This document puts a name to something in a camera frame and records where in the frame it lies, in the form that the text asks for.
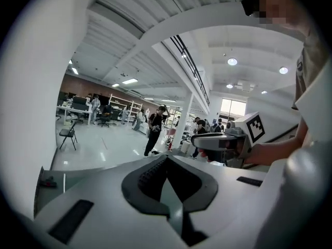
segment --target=worker in white coat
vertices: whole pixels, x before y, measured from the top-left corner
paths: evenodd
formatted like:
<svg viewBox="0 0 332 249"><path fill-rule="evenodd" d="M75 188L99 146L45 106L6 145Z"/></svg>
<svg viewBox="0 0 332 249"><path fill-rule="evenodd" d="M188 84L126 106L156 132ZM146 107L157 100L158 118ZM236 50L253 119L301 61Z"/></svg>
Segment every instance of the worker in white coat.
<svg viewBox="0 0 332 249"><path fill-rule="evenodd" d="M93 99L93 101L91 102L92 104L92 122L93 124L95 125L95 120L96 120L96 117L97 117L97 112L99 110L99 107L100 107L100 100L99 100L99 96L96 95Z"/></svg>
<svg viewBox="0 0 332 249"><path fill-rule="evenodd" d="M143 122L143 114L144 114L144 110L141 109L141 111L137 114L137 123L134 127L134 130L137 131L140 129L140 125L141 125L141 122Z"/></svg>

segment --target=man in black clothing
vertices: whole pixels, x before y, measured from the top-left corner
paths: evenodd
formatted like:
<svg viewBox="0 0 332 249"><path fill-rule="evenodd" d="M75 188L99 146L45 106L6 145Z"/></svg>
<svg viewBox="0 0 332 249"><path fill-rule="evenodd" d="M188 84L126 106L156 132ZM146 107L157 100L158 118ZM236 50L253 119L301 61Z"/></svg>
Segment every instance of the man in black clothing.
<svg viewBox="0 0 332 249"><path fill-rule="evenodd" d="M166 105L160 106L158 112L152 114L147 123L150 128L150 135L149 135L149 141L146 144L144 156L147 157L149 155L149 152L153 149L155 146L159 134L161 132L161 122L163 120L166 120L170 116L170 113L167 110Z"/></svg>
<svg viewBox="0 0 332 249"><path fill-rule="evenodd" d="M197 124L197 129L195 129L193 132L197 133L198 135L206 133L206 131L205 131L205 121L201 120L199 117L196 117L195 122ZM191 156L194 159L196 159L197 155L198 155L198 148L195 149L195 152Z"/></svg>
<svg viewBox="0 0 332 249"><path fill-rule="evenodd" d="M225 130L224 126L222 125L222 119L218 119L218 123L215 123L212 127L212 132L213 133L221 133Z"/></svg>

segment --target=black railing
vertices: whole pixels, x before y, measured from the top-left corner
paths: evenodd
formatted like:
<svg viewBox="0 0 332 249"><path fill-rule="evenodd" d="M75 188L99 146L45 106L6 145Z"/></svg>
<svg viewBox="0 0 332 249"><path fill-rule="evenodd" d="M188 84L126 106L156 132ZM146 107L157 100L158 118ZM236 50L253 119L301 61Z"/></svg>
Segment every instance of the black railing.
<svg viewBox="0 0 332 249"><path fill-rule="evenodd" d="M177 49L180 51L182 57L184 58L184 60L186 61L186 63L189 66L190 71L192 72L194 79L197 80L198 86L201 89L203 96L207 102L207 105L210 104L208 95L206 93L202 78L200 76L200 74L198 73L197 67L195 65L195 62L193 61L186 45L184 44L184 42L181 40L179 35L176 35L174 37L170 38L172 40L172 42L175 44L175 46L177 47Z"/></svg>

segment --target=person's arm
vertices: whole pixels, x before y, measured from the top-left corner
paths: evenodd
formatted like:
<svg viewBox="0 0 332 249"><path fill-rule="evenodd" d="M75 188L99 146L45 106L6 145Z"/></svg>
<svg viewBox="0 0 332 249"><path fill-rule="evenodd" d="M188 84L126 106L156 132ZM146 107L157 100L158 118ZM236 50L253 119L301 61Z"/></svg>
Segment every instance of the person's arm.
<svg viewBox="0 0 332 249"><path fill-rule="evenodd" d="M165 106L165 109L166 109L167 118L169 118L171 115L170 115L169 111L167 110L167 106L165 104L164 104L164 106Z"/></svg>
<svg viewBox="0 0 332 249"><path fill-rule="evenodd" d="M201 130L202 127L203 127L203 126L202 126L201 124L199 124L196 132L198 132L199 130Z"/></svg>
<svg viewBox="0 0 332 249"><path fill-rule="evenodd" d="M307 124L301 118L295 137L282 142L256 144L245 163L271 165L275 160L288 158L300 148L308 131Z"/></svg>

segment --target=white wall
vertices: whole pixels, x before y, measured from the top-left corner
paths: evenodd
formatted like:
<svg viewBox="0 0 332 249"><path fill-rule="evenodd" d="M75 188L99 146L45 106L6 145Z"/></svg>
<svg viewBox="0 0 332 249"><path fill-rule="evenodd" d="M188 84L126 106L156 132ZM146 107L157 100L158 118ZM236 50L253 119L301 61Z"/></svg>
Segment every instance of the white wall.
<svg viewBox="0 0 332 249"><path fill-rule="evenodd" d="M268 141L299 123L300 114L292 109L294 96L295 85L248 98L246 114L259 112L266 133L258 140L259 143Z"/></svg>
<svg viewBox="0 0 332 249"><path fill-rule="evenodd" d="M0 63L0 175L13 209L33 218L41 167L56 149L55 115L69 59L92 0L34 0L13 26Z"/></svg>

